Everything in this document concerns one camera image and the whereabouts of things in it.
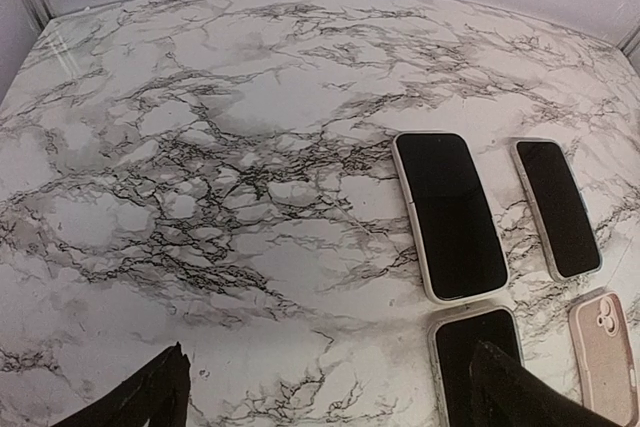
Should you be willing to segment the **pink phone case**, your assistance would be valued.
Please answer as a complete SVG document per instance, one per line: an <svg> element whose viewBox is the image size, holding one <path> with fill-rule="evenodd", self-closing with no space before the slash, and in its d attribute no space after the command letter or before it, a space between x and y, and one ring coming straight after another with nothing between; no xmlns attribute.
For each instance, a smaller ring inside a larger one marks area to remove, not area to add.
<svg viewBox="0 0 640 427"><path fill-rule="evenodd" d="M636 426L639 383L618 295L598 289L580 297L569 310L569 327L583 405L620 426Z"/></svg>

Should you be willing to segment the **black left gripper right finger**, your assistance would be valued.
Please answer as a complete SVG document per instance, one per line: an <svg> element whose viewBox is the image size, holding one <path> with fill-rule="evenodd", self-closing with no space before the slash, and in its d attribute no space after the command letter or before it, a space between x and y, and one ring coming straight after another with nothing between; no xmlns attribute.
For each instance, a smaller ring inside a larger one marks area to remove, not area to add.
<svg viewBox="0 0 640 427"><path fill-rule="evenodd" d="M559 394L490 342L471 360L475 426L612 426L605 417Z"/></svg>

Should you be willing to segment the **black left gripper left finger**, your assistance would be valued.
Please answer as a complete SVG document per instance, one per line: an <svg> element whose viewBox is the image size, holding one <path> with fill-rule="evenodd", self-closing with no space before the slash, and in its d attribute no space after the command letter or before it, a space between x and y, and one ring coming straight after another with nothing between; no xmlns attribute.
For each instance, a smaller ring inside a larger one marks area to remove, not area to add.
<svg viewBox="0 0 640 427"><path fill-rule="evenodd" d="M59 426L186 425L190 361L179 343L164 349L104 397Z"/></svg>

